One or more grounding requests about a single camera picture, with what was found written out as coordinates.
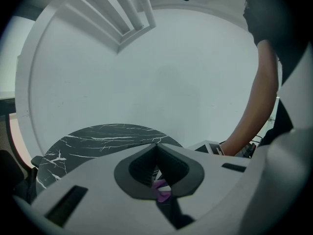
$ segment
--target white wall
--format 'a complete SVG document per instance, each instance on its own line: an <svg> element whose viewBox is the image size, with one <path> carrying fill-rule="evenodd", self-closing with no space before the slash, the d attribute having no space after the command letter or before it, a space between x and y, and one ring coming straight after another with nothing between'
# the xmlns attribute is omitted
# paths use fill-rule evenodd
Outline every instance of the white wall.
<svg viewBox="0 0 313 235"><path fill-rule="evenodd" d="M183 146L230 135L257 69L252 36L200 12L157 10L155 18L157 28L119 55L53 19L36 53L29 94L44 153L63 136L104 123L154 128Z"/></svg>
<svg viewBox="0 0 313 235"><path fill-rule="evenodd" d="M0 99L14 97L18 56L34 21L12 17L0 41Z"/></svg>

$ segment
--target black marble tabletop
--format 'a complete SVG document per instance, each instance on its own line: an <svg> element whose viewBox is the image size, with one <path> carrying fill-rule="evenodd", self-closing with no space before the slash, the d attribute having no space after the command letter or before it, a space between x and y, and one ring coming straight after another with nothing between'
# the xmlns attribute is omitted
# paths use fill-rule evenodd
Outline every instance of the black marble tabletop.
<svg viewBox="0 0 313 235"><path fill-rule="evenodd" d="M57 141L44 155L36 178L39 194L82 163L143 143L181 145L157 130L132 124L103 124L75 131Z"/></svg>

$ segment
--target person's arm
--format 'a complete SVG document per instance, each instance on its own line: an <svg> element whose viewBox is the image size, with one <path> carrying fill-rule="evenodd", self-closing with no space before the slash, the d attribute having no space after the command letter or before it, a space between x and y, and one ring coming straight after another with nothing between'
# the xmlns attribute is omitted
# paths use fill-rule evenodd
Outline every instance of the person's arm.
<svg viewBox="0 0 313 235"><path fill-rule="evenodd" d="M262 129L273 111L278 90L277 58L268 40L258 44L259 67L245 112L230 137L221 144L225 155L235 156Z"/></svg>

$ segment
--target black sleeve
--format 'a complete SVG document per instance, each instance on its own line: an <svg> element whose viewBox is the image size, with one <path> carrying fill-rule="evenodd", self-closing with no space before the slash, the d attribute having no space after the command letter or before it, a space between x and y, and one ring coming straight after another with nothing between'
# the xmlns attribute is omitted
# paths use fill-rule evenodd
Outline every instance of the black sleeve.
<svg viewBox="0 0 313 235"><path fill-rule="evenodd" d="M268 39L265 32L262 30L261 23L248 7L245 9L244 18L248 24L248 31L252 34L256 46L262 40Z"/></svg>

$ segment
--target purple object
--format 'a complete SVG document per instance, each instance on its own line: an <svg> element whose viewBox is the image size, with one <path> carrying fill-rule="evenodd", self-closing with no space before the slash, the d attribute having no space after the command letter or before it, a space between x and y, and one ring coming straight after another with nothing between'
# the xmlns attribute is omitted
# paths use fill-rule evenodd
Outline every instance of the purple object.
<svg viewBox="0 0 313 235"><path fill-rule="evenodd" d="M152 189L154 190L155 194L157 195L157 201L163 203L171 196L170 191L158 191L157 189L162 187L163 185L167 184L165 179L155 180L152 184Z"/></svg>

